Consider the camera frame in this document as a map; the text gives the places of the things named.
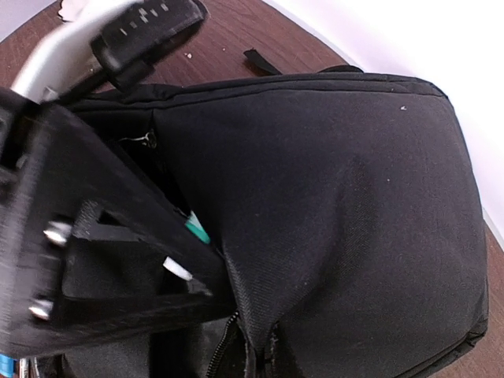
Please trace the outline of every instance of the white tag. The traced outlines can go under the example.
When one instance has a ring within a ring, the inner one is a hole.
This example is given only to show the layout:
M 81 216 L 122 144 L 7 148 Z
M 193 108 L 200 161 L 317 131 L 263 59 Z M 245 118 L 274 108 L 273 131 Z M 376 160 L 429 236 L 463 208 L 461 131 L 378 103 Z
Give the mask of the white tag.
M 75 21 L 88 2 L 89 0 L 63 0 L 57 14 L 61 16 L 63 21 Z
M 180 277 L 182 280 L 192 280 L 192 274 L 190 274 L 186 269 L 182 268 L 171 258 L 166 258 L 163 266 L 165 267 L 165 269 L 169 270 L 177 277 Z

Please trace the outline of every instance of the white wall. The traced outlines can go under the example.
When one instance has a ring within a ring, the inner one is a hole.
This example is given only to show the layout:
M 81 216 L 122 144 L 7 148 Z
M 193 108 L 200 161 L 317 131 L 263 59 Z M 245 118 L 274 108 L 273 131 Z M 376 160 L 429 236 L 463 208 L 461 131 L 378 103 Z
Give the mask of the white wall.
M 54 0 L 0 0 L 0 43 Z
M 461 122 L 504 247 L 504 12 L 496 0 L 266 0 L 366 72 L 430 80 Z

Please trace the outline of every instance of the zipper pull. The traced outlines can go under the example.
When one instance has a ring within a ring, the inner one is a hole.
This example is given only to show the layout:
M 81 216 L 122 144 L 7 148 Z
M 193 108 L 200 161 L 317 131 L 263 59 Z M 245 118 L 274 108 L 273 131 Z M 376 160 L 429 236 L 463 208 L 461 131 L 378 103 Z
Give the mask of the zipper pull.
M 123 138 L 119 139 L 119 142 L 124 142 L 124 141 L 129 141 L 129 142 L 140 142 L 142 146 L 145 146 L 150 149 L 154 149 L 158 146 L 158 139 L 156 138 L 156 135 L 154 134 L 154 130 L 148 131 L 144 136 L 141 136 L 139 138 Z

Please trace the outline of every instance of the zipper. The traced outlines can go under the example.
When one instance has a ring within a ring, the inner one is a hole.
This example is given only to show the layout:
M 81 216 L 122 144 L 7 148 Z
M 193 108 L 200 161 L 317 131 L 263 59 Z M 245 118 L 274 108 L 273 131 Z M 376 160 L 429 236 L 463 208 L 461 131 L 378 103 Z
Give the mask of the zipper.
M 217 345 L 217 348 L 215 349 L 212 359 L 210 360 L 210 363 L 208 365 L 208 370 L 206 371 L 205 375 L 206 378 L 217 378 L 217 373 L 221 366 L 222 358 L 224 357 L 225 352 L 228 349 L 228 345 L 232 341 L 232 337 L 235 334 L 234 332 L 231 332 L 232 326 L 236 324 L 238 318 L 239 313 L 238 311 L 236 311 L 228 319 L 228 322 L 224 327 L 222 339 L 220 340 L 219 345 Z
M 118 140 L 118 142 L 125 141 L 141 143 L 142 146 L 148 147 L 151 150 L 155 150 L 158 146 L 158 138 L 156 138 L 154 130 L 149 130 L 144 136 L 140 136 L 139 138 L 123 138 Z

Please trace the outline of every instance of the metal bolt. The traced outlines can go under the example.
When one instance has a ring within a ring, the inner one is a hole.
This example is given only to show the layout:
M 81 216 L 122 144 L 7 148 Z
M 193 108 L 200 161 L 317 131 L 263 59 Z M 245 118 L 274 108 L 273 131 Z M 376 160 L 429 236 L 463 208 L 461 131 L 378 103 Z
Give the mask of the metal bolt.
M 55 246 L 66 246 L 72 235 L 72 225 L 62 220 L 52 220 L 47 224 L 44 235 Z
M 48 321 L 50 319 L 50 313 L 53 310 L 54 304 L 46 299 L 36 299 L 33 301 L 33 305 L 29 307 L 31 314 L 34 317 L 39 318 L 43 321 Z

